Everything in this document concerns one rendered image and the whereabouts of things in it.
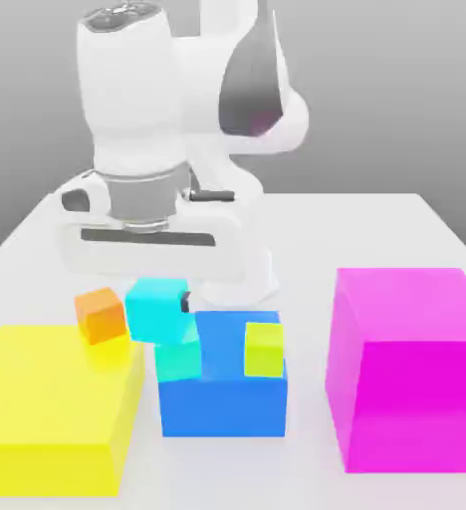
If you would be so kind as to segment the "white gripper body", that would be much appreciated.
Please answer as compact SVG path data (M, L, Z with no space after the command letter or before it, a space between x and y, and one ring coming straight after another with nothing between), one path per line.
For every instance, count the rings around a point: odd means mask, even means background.
M90 212L59 212L69 269L124 277L230 282L244 275L241 228L227 217L177 213L128 224Z

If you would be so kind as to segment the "small cyan cube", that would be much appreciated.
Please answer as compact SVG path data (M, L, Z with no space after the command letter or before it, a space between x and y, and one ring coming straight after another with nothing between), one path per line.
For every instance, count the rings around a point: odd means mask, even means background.
M185 279L138 279L124 299L130 337L156 345L182 343L193 320L181 307L188 290Z

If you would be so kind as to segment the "small teal cube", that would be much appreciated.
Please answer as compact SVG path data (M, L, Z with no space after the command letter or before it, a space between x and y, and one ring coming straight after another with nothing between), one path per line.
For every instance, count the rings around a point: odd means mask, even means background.
M199 334L196 330L189 330L179 344L156 345L154 358L160 383L199 379L202 373Z

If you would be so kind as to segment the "small orange cube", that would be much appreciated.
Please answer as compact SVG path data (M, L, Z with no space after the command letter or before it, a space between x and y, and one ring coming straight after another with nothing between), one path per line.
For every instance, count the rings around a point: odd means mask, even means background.
M109 287L81 294L74 299L78 326L90 345L126 333L123 304Z

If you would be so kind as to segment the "small lime cube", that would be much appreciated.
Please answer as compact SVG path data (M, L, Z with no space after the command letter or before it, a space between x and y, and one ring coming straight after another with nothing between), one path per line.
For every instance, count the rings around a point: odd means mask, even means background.
M279 323L247 323L244 342L244 375L246 377L280 378L283 371L283 325Z

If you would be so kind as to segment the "large blue box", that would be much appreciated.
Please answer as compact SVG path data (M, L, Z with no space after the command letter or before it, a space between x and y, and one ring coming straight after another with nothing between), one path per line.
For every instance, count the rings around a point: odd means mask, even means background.
M158 384L165 437L283 437L288 376L244 375L245 328L280 322L276 311L203 311L199 378Z

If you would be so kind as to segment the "large yellow box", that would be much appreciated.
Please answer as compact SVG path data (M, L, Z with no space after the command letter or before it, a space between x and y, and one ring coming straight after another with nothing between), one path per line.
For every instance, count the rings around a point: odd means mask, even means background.
M128 336L0 328L0 497L114 497L144 381Z

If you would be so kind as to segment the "large magenta box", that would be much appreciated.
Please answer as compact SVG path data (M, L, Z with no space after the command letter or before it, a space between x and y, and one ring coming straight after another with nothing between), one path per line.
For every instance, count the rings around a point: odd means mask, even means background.
M325 388L348 473L466 473L466 274L341 268Z

